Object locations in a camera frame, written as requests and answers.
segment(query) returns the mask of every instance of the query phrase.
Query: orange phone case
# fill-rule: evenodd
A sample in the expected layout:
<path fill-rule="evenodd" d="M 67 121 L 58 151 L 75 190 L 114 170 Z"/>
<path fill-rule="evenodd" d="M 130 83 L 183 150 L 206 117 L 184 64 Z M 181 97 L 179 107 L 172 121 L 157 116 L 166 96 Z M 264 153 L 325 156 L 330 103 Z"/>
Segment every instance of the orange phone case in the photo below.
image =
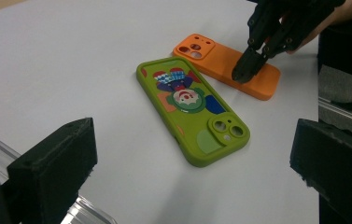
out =
<path fill-rule="evenodd" d="M 188 36 L 173 49 L 173 54 L 188 59 L 200 72 L 262 101 L 275 94 L 280 79 L 280 71 L 266 63 L 248 83 L 232 80 L 232 70 L 243 54 L 203 35 Z"/>

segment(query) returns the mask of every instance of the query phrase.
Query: white surface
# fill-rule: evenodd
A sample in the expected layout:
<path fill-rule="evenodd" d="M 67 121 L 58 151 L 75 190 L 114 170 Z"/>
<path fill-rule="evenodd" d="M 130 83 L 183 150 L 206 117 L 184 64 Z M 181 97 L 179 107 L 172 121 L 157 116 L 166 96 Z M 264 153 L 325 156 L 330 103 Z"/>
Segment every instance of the white surface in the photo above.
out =
<path fill-rule="evenodd" d="M 29 0 L 0 10 L 0 140 L 24 153 L 63 124 L 93 117 L 99 163 L 81 195 L 119 223 L 318 223 L 318 195 L 291 168 L 297 119 L 317 119 L 316 42 L 270 63 L 262 102 L 212 78 L 251 131 L 248 145 L 189 165 L 135 78 L 199 33 L 243 51 L 254 4 Z"/>

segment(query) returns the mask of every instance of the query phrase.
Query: green phone case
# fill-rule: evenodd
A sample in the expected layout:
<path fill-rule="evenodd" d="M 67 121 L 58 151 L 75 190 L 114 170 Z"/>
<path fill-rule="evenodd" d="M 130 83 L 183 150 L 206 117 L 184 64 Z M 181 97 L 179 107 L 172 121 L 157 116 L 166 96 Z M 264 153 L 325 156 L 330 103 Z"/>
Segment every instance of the green phone case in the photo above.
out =
<path fill-rule="evenodd" d="M 204 167 L 248 142 L 248 127 L 186 59 L 141 63 L 136 74 L 190 164 Z"/>

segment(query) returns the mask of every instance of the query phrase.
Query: phone case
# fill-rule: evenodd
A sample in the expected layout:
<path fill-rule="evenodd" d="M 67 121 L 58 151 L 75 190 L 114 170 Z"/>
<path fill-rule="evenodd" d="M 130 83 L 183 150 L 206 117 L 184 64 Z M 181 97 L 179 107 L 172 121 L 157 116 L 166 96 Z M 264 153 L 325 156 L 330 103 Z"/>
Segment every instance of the phone case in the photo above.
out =
<path fill-rule="evenodd" d="M 280 79 L 280 71 L 267 63 L 248 83 L 232 80 L 232 70 L 243 54 L 203 35 L 188 36 L 173 49 L 173 54 L 185 57 L 200 72 L 262 101 L 275 94 Z"/>
<path fill-rule="evenodd" d="M 248 142 L 248 127 L 188 60 L 141 63 L 136 75 L 190 164 L 204 167 Z"/>

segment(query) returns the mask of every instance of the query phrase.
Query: cartoon character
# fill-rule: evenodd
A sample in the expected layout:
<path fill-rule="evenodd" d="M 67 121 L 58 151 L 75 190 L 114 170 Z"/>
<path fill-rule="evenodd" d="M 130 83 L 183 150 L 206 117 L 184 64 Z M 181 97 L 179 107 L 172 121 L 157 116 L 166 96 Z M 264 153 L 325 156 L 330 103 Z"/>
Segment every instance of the cartoon character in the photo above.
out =
<path fill-rule="evenodd" d="M 180 111 L 198 113 L 205 108 L 214 114 L 225 111 L 214 96 L 204 97 L 204 91 L 200 88 L 190 87 L 194 81 L 201 82 L 192 71 L 186 75 L 181 68 L 173 68 L 170 70 L 170 74 L 160 71 L 154 73 L 153 76 L 158 81 L 157 88 L 159 90 L 170 92 L 170 95 L 166 94 L 165 97 L 167 103 Z"/>

